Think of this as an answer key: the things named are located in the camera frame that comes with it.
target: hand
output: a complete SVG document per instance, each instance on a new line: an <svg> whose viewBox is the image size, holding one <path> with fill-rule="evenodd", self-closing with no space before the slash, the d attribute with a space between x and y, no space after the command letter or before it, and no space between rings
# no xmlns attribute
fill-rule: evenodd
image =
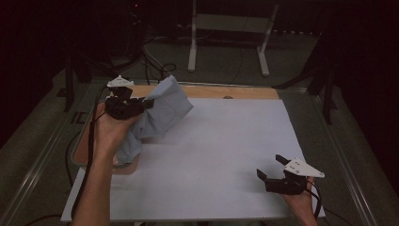
<svg viewBox="0 0 399 226"><path fill-rule="evenodd" d="M307 184L308 190L311 190L311 183L314 178L308 177L309 183ZM302 226L315 226L317 225L316 219L313 215L313 208L311 206L311 193L303 191L299 195L284 195L281 197L290 206L291 212Z"/></svg>
<svg viewBox="0 0 399 226"><path fill-rule="evenodd" d="M97 117L104 113L105 103L97 107ZM112 160L120 144L126 137L129 127L139 119L135 116L126 121L118 121L103 114L97 121L94 133L94 158Z"/></svg>

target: gripper camera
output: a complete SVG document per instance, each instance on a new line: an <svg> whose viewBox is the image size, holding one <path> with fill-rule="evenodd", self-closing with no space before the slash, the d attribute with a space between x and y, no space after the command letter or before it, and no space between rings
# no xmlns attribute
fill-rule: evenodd
<svg viewBox="0 0 399 226"><path fill-rule="evenodd" d="M133 98L132 86L135 83L122 78L120 75L108 82L108 89L112 95L105 100L105 112L116 120L128 120L153 107L154 100L144 100L144 97Z"/></svg>
<svg viewBox="0 0 399 226"><path fill-rule="evenodd" d="M258 177L264 181L266 191L285 195L299 195L307 188L307 177L325 177L325 174L307 163L299 160L287 160L276 154L276 160L284 165L282 179L269 179L266 174L257 169Z"/></svg>

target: white board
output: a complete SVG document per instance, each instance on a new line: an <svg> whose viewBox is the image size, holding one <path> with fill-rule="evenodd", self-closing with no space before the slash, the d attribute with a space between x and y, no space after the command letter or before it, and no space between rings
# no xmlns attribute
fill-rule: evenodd
<svg viewBox="0 0 399 226"><path fill-rule="evenodd" d="M276 154L305 160L283 102L189 100L194 108L165 138L144 140L136 171L113 176L111 219L290 217L282 197L266 192L256 174L282 178ZM83 176L80 169L61 220L71 220Z"/></svg>

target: crumpled cloth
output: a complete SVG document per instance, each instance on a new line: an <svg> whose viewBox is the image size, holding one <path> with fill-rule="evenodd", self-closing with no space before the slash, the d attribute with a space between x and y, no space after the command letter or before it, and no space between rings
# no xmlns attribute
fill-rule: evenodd
<svg viewBox="0 0 399 226"><path fill-rule="evenodd" d="M193 108L174 76L164 79L144 99L154 99L153 108L146 109L129 129L117 151L119 164L132 163L142 151L142 138L165 137L167 131Z"/></svg>

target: white stand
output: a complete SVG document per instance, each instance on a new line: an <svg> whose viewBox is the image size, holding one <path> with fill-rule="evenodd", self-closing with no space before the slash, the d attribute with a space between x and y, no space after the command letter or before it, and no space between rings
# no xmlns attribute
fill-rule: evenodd
<svg viewBox="0 0 399 226"><path fill-rule="evenodd" d="M193 0L193 16L191 27L191 47L188 59L188 71L196 70L197 41L196 31L199 29L246 31L264 33L263 43L258 46L257 52L263 76L269 75L264 50L272 32L273 24L277 15L279 5L273 7L270 18L239 17L227 15L197 14L197 0Z"/></svg>

